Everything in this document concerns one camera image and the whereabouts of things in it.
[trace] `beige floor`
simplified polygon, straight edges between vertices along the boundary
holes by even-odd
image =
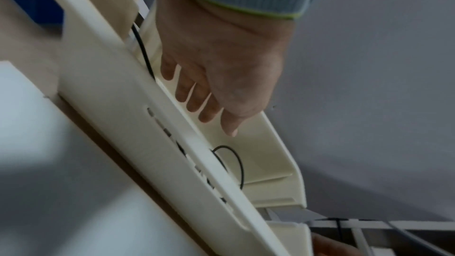
[[[11,61],[45,95],[57,88],[60,33],[35,24],[13,0],[0,0],[0,60]]]

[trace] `plastic cable organizer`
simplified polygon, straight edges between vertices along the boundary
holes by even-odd
[[[156,82],[129,33],[135,0],[56,0],[64,9],[59,94],[92,124],[220,256],[310,256],[305,224],[266,221],[258,209],[306,207],[300,171],[264,113],[234,138],[219,119],[199,123],[173,97],[176,81],[161,77],[155,4],[139,33]],[[228,145],[238,162],[219,151]]]

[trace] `hand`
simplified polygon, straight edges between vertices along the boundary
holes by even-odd
[[[314,256],[362,256],[359,249],[319,234],[311,234]]]
[[[156,27],[163,45],[161,73],[181,72],[175,92],[187,110],[211,121],[223,108],[221,127],[237,134],[245,119],[267,106],[283,69],[294,21],[225,9],[204,0],[157,0]]]

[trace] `gray wall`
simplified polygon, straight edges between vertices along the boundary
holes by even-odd
[[[455,219],[455,0],[316,0],[267,111],[309,208]]]

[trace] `gray cable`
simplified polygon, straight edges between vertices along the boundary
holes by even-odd
[[[449,253],[441,248],[439,248],[438,246],[435,246],[417,236],[415,236],[414,234],[404,230],[404,229],[401,229],[401,228],[398,228],[397,226],[393,225],[392,223],[388,222],[388,221],[384,221],[385,224],[389,225],[390,227],[392,227],[395,231],[397,231],[398,233],[400,233],[401,235],[403,235],[404,237],[408,238],[409,240],[411,240],[412,242],[415,242],[423,247],[425,247],[426,249],[438,254],[438,255],[442,255],[442,256],[455,256],[453,255],[452,253]]]

